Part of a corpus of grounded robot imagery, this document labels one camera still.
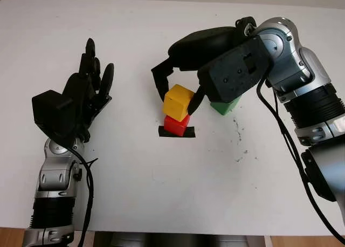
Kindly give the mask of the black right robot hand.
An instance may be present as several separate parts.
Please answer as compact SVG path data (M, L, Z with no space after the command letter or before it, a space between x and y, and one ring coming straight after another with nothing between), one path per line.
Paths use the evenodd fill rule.
M164 100L169 91L168 76L175 67L181 71L197 71L246 39L242 29L222 26L193 32L173 43L168 58L151 69L160 98Z

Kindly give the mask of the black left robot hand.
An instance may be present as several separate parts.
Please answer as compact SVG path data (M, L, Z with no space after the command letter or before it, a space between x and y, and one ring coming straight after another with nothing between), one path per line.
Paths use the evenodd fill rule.
M109 63L100 75L100 61L95 56L95 43L89 38L81 55L79 71L72 74L63 90L63 95L75 104L75 134L82 142L90 139L89 128L95 117L111 101L109 92L114 78L114 64Z

